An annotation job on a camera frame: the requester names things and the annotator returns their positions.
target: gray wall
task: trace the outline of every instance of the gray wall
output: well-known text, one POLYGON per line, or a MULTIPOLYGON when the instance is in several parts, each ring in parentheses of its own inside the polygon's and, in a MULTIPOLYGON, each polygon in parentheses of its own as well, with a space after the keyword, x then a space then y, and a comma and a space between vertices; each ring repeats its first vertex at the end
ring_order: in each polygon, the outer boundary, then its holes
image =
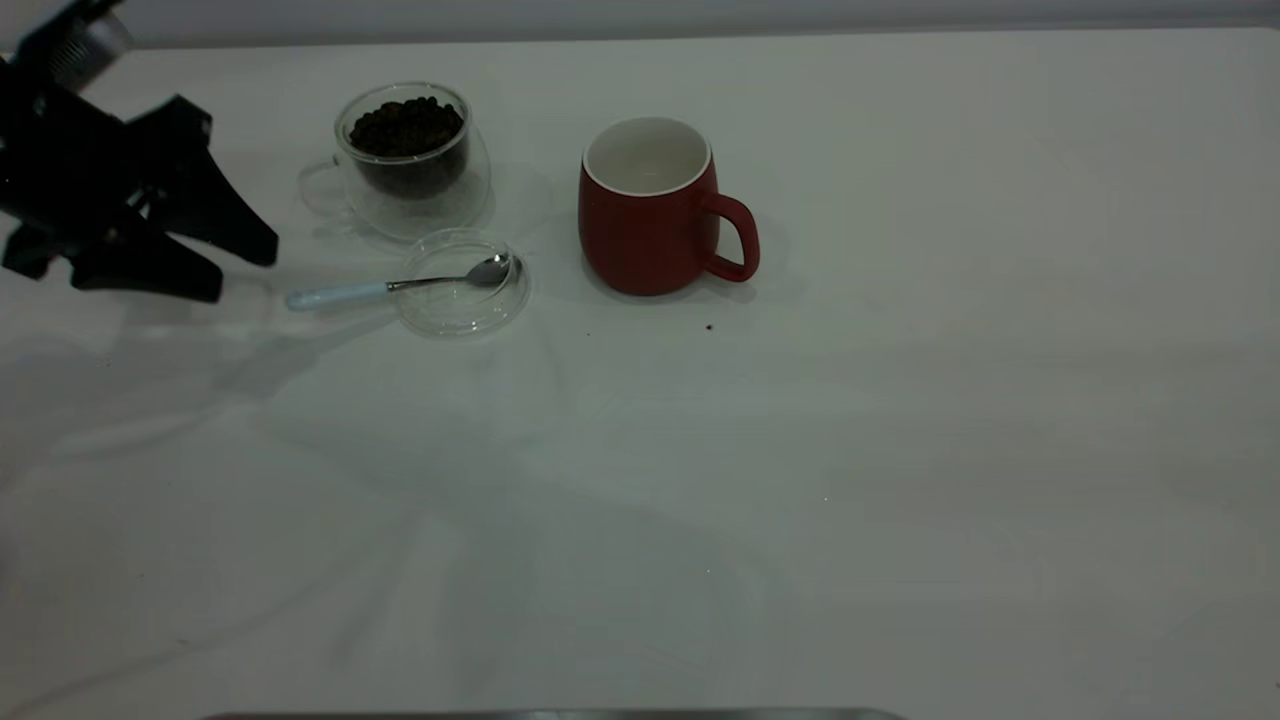
MULTIPOLYGON (((0 0, 0 44, 64 0, 0 0)), ((1252 24, 1280 0, 129 0, 143 46, 1252 24)))

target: mug handle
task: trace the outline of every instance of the mug handle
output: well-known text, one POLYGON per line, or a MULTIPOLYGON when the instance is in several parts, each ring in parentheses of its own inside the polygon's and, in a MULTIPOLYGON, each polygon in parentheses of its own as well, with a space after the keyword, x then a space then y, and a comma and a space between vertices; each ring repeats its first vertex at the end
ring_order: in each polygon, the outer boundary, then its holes
POLYGON ((746 209, 746 205, 723 195, 708 195, 703 199, 703 210, 733 223, 737 237, 742 242, 741 265, 719 255, 712 255, 703 264, 703 268, 730 282, 741 283, 751 279, 755 270, 760 268, 760 236, 755 232, 755 218, 751 217, 751 211, 746 209))
POLYGON ((321 218, 340 218, 352 214, 340 179, 333 187, 321 186, 321 176, 335 174, 337 169, 338 156, 333 155, 326 160, 311 163, 298 173, 298 193, 302 195, 302 204, 321 218))

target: mug rim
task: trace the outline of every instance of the mug rim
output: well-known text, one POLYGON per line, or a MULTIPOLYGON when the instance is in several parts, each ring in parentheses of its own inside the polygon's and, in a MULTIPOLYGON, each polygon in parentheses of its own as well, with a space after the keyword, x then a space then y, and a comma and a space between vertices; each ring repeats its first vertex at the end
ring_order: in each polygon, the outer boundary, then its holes
POLYGON ((431 158, 436 158, 436 156, 440 156, 440 155, 448 152, 454 145, 457 145, 458 142, 462 142, 462 138, 466 137, 467 131, 470 131, 470 129, 471 129, 471 104, 467 102, 467 99, 463 97, 461 92, 458 92, 457 90, 453 90, 452 87, 449 87, 447 85, 440 85, 438 82, 426 82, 426 81, 393 82, 393 83, 389 83, 389 85, 383 85, 383 86, 375 87, 372 90, 367 90, 365 92, 361 92, 355 99, 352 99, 351 102, 347 102, 346 105, 343 105, 342 110, 338 113, 338 119, 335 119, 333 122, 333 135, 338 138, 338 147, 340 147, 343 150, 343 152, 346 152, 347 155, 351 155, 356 160, 360 160, 361 163, 370 163, 370 164, 374 164, 374 165, 407 165, 410 163, 417 163, 420 160, 430 160, 431 158), (396 90, 397 87, 438 88, 438 90, 443 90, 444 92, 448 92, 449 95, 457 97, 458 105, 462 106, 462 128, 458 129, 458 132, 456 132, 453 135, 453 137, 448 142, 445 142, 444 145, 442 145, 442 146, 439 146, 435 150, 431 150, 429 152, 422 152, 420 155, 396 155, 396 156, 372 155, 372 154, 365 152, 364 150, 360 150, 358 147, 356 147, 355 145, 352 145, 351 140, 342 131, 342 120, 343 120, 343 118, 347 117, 347 113, 349 113, 351 109, 355 108, 357 102, 365 100, 370 95, 375 95, 378 92, 385 92, 388 90, 396 90))
POLYGON ((586 147, 582 150, 582 170, 586 173, 586 176, 589 178, 591 178, 591 182, 594 182, 595 184, 600 186, 602 188, 604 188, 604 190, 607 190, 607 191, 609 191, 609 192, 612 192, 614 195, 622 195, 625 197, 662 197, 664 195, 672 195, 672 193, 680 192, 681 190, 685 190, 686 187, 689 187, 689 186, 694 184, 695 182, 698 182, 699 179, 701 179, 701 177, 707 174, 707 168, 709 168, 710 165, 712 165, 712 142, 709 140, 707 140, 707 136, 703 133, 703 131, 695 128, 692 124, 686 123, 685 120, 681 120, 678 118, 669 118, 667 115, 639 115, 639 117, 635 117, 635 118, 622 118, 621 120, 614 120, 614 122, 609 123, 608 127, 605 127, 600 132, 595 133, 595 137, 591 138, 591 142, 588 142, 586 147), (626 124, 626 123, 634 123, 634 122, 637 122, 637 120, 666 120, 666 122, 669 122, 669 123, 676 123, 677 126, 684 126, 686 129, 692 131, 692 133, 696 135, 699 137, 699 140, 703 141, 703 147, 707 149, 707 155, 705 155, 705 158, 703 158, 703 167, 699 168, 696 173, 694 173, 694 177, 689 178, 687 181, 682 182, 681 184, 678 184, 676 187, 672 187, 672 188, 668 188, 668 190, 659 190, 657 192, 627 192, 625 190, 618 190, 618 188, 613 187, 612 184, 600 181, 600 178, 595 177, 595 173, 591 172, 591 165, 586 161, 586 156, 591 152, 591 147, 595 147, 595 143, 602 137, 604 137, 604 133, 609 132, 611 129, 613 129, 613 128, 616 128, 618 126, 622 126, 622 124, 626 124))

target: clear glass saucer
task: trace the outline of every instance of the clear glass saucer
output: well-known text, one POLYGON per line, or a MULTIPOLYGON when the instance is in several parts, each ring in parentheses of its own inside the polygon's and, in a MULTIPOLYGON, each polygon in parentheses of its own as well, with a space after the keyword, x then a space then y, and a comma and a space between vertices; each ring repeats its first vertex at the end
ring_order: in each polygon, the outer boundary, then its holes
POLYGON ((463 277, 500 254, 511 256, 502 284, 477 287, 460 281, 393 293, 401 320, 428 337, 475 336, 504 325, 525 307, 532 284, 529 265, 492 233, 452 228, 424 237, 410 249, 401 279, 463 277))

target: spoon handle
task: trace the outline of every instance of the spoon handle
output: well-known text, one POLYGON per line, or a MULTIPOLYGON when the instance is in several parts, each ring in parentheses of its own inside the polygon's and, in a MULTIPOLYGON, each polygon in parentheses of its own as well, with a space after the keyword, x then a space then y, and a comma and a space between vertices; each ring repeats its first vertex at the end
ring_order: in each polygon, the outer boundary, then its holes
POLYGON ((300 290, 284 297, 284 305, 294 313, 319 310, 340 302, 356 300, 369 300, 380 295, 387 295, 389 288, 385 282, 344 284, 338 287, 321 287, 316 290, 300 290))
POLYGON ((396 292, 397 290, 408 290, 411 287, 422 287, 426 284, 435 283, 453 283, 462 282, 467 278, 421 278, 416 281, 392 281, 387 283, 387 292, 396 292))

